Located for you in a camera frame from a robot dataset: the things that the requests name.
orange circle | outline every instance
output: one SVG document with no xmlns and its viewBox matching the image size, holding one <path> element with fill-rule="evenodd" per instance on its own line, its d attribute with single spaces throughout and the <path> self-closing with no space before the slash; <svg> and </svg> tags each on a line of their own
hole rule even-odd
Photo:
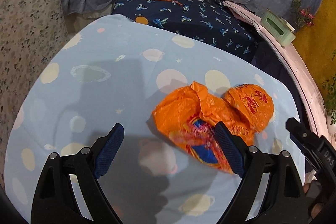
<svg viewBox="0 0 336 224">
<path fill-rule="evenodd" d="M 137 18 L 135 19 L 135 22 L 137 22 L 137 23 L 141 23 L 141 24 L 144 24 L 144 25 L 147 25 L 147 24 L 148 24 L 148 20 L 147 20 L 147 18 L 145 18 L 145 17 L 137 17 Z"/>
</svg>

plastic bag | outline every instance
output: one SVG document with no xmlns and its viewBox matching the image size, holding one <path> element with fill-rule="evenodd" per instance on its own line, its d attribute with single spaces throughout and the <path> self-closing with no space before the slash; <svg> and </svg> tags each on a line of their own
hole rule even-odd
<svg viewBox="0 0 336 224">
<path fill-rule="evenodd" d="M 232 172 L 214 139 L 214 126 L 223 121 L 234 135 L 253 144 L 274 111 L 272 98 L 257 85 L 230 88 L 223 98 L 208 93 L 206 86 L 193 82 L 174 90 L 152 112 L 157 129 L 200 162 Z"/>
</svg>

metal screw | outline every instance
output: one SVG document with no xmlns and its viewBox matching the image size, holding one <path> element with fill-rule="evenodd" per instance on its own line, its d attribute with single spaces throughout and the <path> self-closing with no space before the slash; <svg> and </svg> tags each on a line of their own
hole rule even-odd
<svg viewBox="0 0 336 224">
<path fill-rule="evenodd" d="M 250 146 L 249 147 L 249 151 L 252 152 L 252 153 L 256 153 L 258 151 L 258 148 L 256 148 L 255 146 Z"/>
<path fill-rule="evenodd" d="M 82 150 L 81 150 L 81 153 L 83 154 L 83 155 L 85 155 L 85 154 L 87 154 L 87 153 L 89 153 L 90 152 L 90 148 L 88 148 L 88 147 L 84 147 L 84 148 L 82 148 Z"/>
<path fill-rule="evenodd" d="M 54 158 L 56 158 L 57 157 L 57 153 L 56 152 L 53 152 L 53 153 L 51 153 L 50 155 L 49 155 L 49 158 L 50 159 L 54 159 Z"/>
<path fill-rule="evenodd" d="M 290 153 L 286 150 L 282 151 L 282 155 L 286 158 L 288 158 L 290 156 Z"/>
</svg>

blue gripper pad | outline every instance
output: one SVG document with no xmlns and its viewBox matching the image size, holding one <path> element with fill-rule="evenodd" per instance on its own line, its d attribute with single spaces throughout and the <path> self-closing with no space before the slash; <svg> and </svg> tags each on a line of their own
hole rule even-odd
<svg viewBox="0 0 336 224">
<path fill-rule="evenodd" d="M 119 125 L 110 135 L 109 139 L 96 157 L 95 169 L 93 175 L 96 179 L 105 175 L 124 140 L 124 128 Z"/>
<path fill-rule="evenodd" d="M 232 135 L 223 122 L 215 126 L 215 137 L 232 171 L 241 178 L 245 174 L 244 157 L 232 140 Z"/>
</svg>

planet print tablecloth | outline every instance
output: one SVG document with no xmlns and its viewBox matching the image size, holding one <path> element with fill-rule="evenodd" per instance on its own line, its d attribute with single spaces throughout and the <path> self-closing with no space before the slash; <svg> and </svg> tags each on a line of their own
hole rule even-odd
<svg viewBox="0 0 336 224">
<path fill-rule="evenodd" d="M 77 153 L 120 123 L 125 138 L 99 183 L 125 224 L 216 223 L 240 178 L 202 165 L 163 138 L 151 111 L 171 91 L 205 84 L 218 96 L 257 84 L 272 96 L 274 115 L 255 137 L 263 151 L 290 151 L 301 179 L 305 159 L 285 122 L 298 118 L 290 92 L 245 61 L 188 37 L 122 15 L 102 17 L 76 34 L 53 58 L 25 99 L 11 131 L 5 162 L 6 194 L 30 221 L 36 184 L 48 155 Z M 90 218 L 76 177 L 83 216 Z M 260 207 L 262 180 L 249 217 Z"/>
</svg>

